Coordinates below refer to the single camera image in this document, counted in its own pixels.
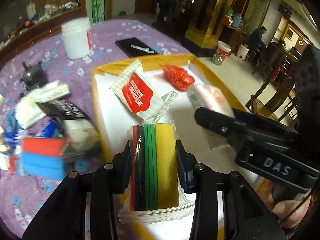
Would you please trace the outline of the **person's right hand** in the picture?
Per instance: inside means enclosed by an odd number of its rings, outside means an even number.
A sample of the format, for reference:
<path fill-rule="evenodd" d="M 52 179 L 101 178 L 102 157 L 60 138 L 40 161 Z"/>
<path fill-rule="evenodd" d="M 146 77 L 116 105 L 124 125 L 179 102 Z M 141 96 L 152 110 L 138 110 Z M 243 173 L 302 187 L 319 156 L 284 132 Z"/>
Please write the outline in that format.
<path fill-rule="evenodd" d="M 302 221 L 310 205 L 310 192 L 311 190 L 304 194 L 300 201 L 284 200 L 271 208 L 271 211 L 282 220 L 280 224 L 282 227 L 292 229 Z"/>

